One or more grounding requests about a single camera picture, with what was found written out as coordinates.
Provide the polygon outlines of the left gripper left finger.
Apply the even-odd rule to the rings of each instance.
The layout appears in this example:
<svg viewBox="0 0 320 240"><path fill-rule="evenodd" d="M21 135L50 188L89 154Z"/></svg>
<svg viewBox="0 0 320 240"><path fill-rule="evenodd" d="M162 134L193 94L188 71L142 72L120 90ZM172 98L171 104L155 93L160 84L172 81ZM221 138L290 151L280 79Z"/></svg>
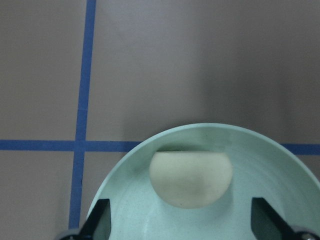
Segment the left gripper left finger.
<svg viewBox="0 0 320 240"><path fill-rule="evenodd" d="M78 240L108 240L111 235L111 204L109 199L97 200L84 225Z"/></svg>

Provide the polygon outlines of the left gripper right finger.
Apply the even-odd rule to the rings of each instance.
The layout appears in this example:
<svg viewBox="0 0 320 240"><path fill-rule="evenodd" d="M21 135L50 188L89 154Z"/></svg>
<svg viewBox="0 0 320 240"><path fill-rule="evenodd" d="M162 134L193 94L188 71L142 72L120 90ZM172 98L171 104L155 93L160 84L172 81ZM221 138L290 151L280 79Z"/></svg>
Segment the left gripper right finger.
<svg viewBox="0 0 320 240"><path fill-rule="evenodd" d="M251 200L250 227L257 240L293 240L295 232L262 197Z"/></svg>

